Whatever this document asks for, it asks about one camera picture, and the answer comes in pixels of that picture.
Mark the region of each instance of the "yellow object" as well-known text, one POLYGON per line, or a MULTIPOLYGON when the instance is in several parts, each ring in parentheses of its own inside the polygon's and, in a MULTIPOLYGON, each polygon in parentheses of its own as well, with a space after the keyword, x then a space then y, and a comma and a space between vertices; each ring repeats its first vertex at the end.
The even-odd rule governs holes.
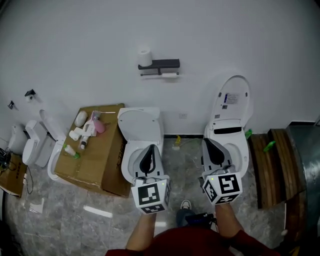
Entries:
POLYGON ((177 138, 175 140, 174 146, 175 147, 179 147, 181 143, 181 137, 179 135, 177 135, 177 138))
POLYGON ((298 256, 299 250, 300 250, 300 246, 297 246, 297 247, 294 248, 292 251, 290 251, 290 254, 291 254, 292 256, 298 256))

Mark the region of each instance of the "human arm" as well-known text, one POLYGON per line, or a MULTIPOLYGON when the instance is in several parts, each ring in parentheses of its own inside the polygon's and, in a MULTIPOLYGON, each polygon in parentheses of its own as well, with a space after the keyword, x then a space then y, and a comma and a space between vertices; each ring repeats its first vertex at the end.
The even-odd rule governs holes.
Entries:
POLYGON ((156 216, 156 213, 141 215, 126 244, 127 250, 141 252, 150 246, 154 238, 156 216))
POLYGON ((229 203, 216 205, 215 213, 219 234, 245 256, 280 256, 245 233, 229 203))

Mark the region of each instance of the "white wall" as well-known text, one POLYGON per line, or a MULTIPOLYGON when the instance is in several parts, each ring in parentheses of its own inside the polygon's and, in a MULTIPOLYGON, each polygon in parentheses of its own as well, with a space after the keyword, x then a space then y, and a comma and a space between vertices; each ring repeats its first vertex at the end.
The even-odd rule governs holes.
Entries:
POLYGON ((254 97, 247 128, 284 128, 320 114, 319 31, 313 0, 15 0, 0 20, 0 100, 23 123, 44 108, 66 125, 81 106, 158 106, 166 134, 201 134, 208 81, 237 69, 254 97), (181 78, 140 77, 144 44, 180 58, 181 78), (26 103, 30 89, 42 103, 26 103))
POLYGON ((15 123, 15 120, 10 112, 13 110, 2 105, 0 105, 0 148, 5 150, 11 137, 11 126, 15 123))

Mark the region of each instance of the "wooden step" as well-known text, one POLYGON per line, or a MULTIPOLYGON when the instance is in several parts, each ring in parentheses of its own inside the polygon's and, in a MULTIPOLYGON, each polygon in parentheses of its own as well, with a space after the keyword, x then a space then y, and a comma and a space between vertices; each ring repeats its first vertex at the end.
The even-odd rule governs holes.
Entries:
POLYGON ((248 142, 255 173, 258 208, 267 209, 285 199, 283 176, 276 165, 274 150, 263 151, 270 142, 267 134, 253 134, 248 142))
POLYGON ((285 199, 289 200, 304 190, 294 151, 285 129, 271 129, 268 132, 270 141, 275 141, 273 151, 276 156, 275 164, 282 170, 285 199))
POLYGON ((284 241, 296 242, 306 230, 306 191, 294 195, 286 201, 285 229, 287 234, 284 241))

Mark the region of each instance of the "shoe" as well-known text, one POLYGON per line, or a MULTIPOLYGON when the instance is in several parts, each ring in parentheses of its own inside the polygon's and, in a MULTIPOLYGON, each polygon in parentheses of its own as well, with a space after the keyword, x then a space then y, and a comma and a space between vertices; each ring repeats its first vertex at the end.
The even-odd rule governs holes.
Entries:
POLYGON ((180 209, 192 209, 191 203, 189 200, 183 200, 180 206, 180 209))

